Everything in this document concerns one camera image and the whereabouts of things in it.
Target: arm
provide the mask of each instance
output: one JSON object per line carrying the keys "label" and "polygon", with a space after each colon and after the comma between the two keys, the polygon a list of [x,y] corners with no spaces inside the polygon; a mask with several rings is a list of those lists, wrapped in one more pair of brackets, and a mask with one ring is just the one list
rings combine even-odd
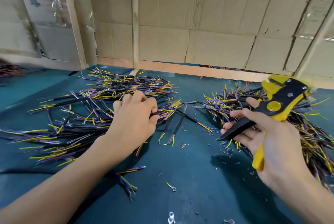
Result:
{"label": "arm", "polygon": [[67,223],[102,177],[154,133],[159,116],[149,115],[157,108],[156,100],[140,91],[116,101],[108,132],[73,163],[4,208],[1,223]]}
{"label": "arm", "polygon": [[[254,108],[257,100],[248,98]],[[289,122],[278,122],[248,109],[232,111],[231,116],[246,116],[256,122],[235,137],[254,155],[263,142],[265,166],[258,171],[261,180],[308,223],[334,223],[334,195],[328,192],[308,170],[300,144],[299,132]],[[225,128],[232,127],[226,123]]]}

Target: person's left hand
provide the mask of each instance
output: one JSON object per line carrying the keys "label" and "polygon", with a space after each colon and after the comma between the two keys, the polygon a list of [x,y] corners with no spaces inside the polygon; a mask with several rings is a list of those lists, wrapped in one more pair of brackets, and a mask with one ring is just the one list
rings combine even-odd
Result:
{"label": "person's left hand", "polygon": [[155,132],[159,115],[150,118],[150,114],[157,110],[156,99],[147,98],[141,91],[124,95],[122,102],[114,102],[114,120],[107,133],[94,142],[90,151],[117,155],[119,161],[125,159]]}

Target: yellow circular knob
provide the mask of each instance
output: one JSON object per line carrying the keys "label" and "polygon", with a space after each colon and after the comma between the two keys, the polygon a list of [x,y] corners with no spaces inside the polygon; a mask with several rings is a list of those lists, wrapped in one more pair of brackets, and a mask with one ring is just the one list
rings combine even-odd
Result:
{"label": "yellow circular knob", "polygon": [[282,107],[282,105],[277,101],[269,102],[267,104],[267,109],[271,112],[279,111],[281,109],[281,107]]}

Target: left forearm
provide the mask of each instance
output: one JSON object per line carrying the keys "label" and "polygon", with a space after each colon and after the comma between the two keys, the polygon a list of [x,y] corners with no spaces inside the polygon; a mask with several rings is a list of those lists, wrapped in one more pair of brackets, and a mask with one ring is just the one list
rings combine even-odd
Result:
{"label": "left forearm", "polygon": [[87,151],[73,163],[0,212],[5,224],[67,223],[90,191],[112,167]]}

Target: teal work surface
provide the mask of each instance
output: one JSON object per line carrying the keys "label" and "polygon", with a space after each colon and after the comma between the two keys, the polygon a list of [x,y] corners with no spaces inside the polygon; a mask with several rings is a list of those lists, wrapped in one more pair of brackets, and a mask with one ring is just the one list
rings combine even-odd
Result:
{"label": "teal work surface", "polygon": [[[118,74],[129,70],[119,67],[101,67]],[[200,79],[198,76],[161,72],[150,72],[150,74],[153,76],[159,74],[171,81],[178,87],[175,99],[182,99],[185,102],[195,99],[204,101],[204,94],[211,95],[215,91],[221,93],[225,84],[229,88],[235,87],[235,81],[232,80]],[[89,81],[73,75],[32,94],[2,111],[0,128],[46,129],[48,120],[45,111],[36,114],[27,114],[26,111],[38,107],[41,100],[58,97],[63,93],[69,93],[70,90],[86,89],[88,83]],[[249,88],[258,86],[251,83]],[[320,91],[320,95],[328,96],[329,94],[333,92]],[[329,102],[325,105],[332,107],[333,103]],[[187,113],[205,125],[215,126],[205,112],[193,109],[191,105],[188,106]],[[162,143],[168,141],[172,135],[180,117],[176,116],[169,125],[170,129],[162,139]],[[61,113],[54,119],[62,119]],[[236,224],[303,223],[261,182],[256,173],[251,174],[254,169],[250,158],[244,152],[238,152],[234,146],[230,151],[232,154],[224,154],[223,150],[220,151],[222,147],[218,141],[215,141],[219,137],[218,134],[209,135],[206,130],[203,132],[203,128],[199,125],[184,119],[172,147],[157,144],[163,129],[164,125],[157,127],[149,143],[144,144],[138,158],[130,156],[115,168],[115,170],[122,170],[147,166],[144,170],[126,175],[126,179],[138,187],[135,200],[129,201],[123,188],[114,178],[105,178],[83,202],[71,222],[76,224],[164,224],[168,223],[168,213],[173,211],[177,224],[223,223],[224,219],[233,219]],[[36,167],[35,162],[28,159],[34,153],[24,153],[19,150],[20,147],[27,146],[31,144],[7,144],[6,140],[0,139],[0,169]],[[0,175],[0,208],[5,207],[49,176],[43,174]],[[176,187],[177,191],[173,192],[166,182]]]}

